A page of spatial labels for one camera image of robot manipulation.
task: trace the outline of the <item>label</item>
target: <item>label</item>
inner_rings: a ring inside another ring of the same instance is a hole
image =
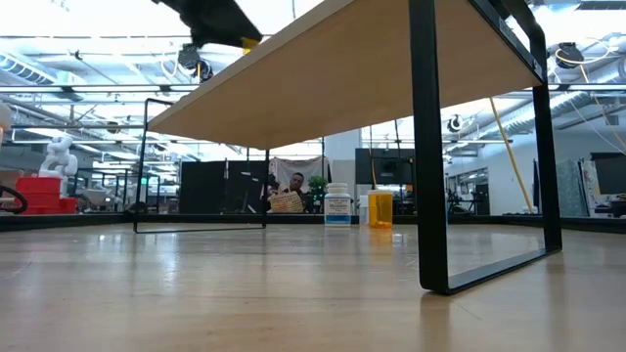
[[[326,198],[324,215],[327,224],[350,224],[350,198]]]

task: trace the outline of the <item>black metal frame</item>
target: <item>black metal frame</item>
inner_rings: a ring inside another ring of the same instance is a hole
[[[415,115],[416,184],[420,283],[441,294],[454,294],[508,273],[548,254],[560,251],[559,198],[550,114],[544,33],[521,0],[468,0],[517,53],[543,84],[533,88],[539,176],[543,205],[545,248],[493,264],[448,276],[447,223],[445,214],[441,116],[437,69],[435,0],[409,0],[410,44]],[[530,53],[506,26],[513,15],[530,39]]]
[[[138,174],[138,182],[137,182],[137,195],[135,197],[135,204],[139,204],[139,201],[141,200],[141,179],[143,177],[143,171],[144,171],[144,160],[145,160],[145,153],[146,153],[146,137],[148,135],[148,106],[150,103],[158,103],[158,104],[163,104],[163,105],[167,105],[167,106],[172,106],[173,103],[171,102],[166,102],[166,101],[162,101],[159,99],[154,99],[154,98],[148,98],[146,99],[146,102],[144,103],[144,133],[142,135],[141,138],[141,154],[139,155],[139,170],[137,172]],[[267,185],[269,182],[269,166],[270,166],[270,151],[267,150],[265,151],[265,179],[263,182],[264,185],[264,190],[265,192],[263,193],[263,203],[267,203]],[[263,206],[263,210],[261,213],[261,227],[238,227],[238,228],[212,228],[212,229],[188,229],[188,230],[148,230],[148,231],[139,231],[138,227],[139,227],[139,221],[140,221],[140,212],[139,212],[139,206],[135,206],[135,211],[133,212],[133,232],[135,234],[169,234],[172,232],[177,232],[177,233],[192,233],[192,232],[209,232],[209,231],[233,231],[233,230],[262,230],[265,229],[267,227],[267,207]]]

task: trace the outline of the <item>yellow container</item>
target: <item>yellow container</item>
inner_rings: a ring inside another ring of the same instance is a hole
[[[393,192],[369,191],[370,227],[390,229],[393,226]]]

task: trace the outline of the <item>wooden tabletop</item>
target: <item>wooden tabletop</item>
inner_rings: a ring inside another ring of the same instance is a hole
[[[469,1],[436,4],[443,108],[540,84]],[[410,116],[410,55],[406,0],[324,1],[149,129],[265,150]]]

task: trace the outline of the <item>floor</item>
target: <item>floor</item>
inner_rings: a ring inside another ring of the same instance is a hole
[[[530,228],[450,232],[452,273],[542,245]],[[443,297],[419,286],[415,226],[4,233],[0,351],[623,352],[626,236],[563,236],[563,253]]]

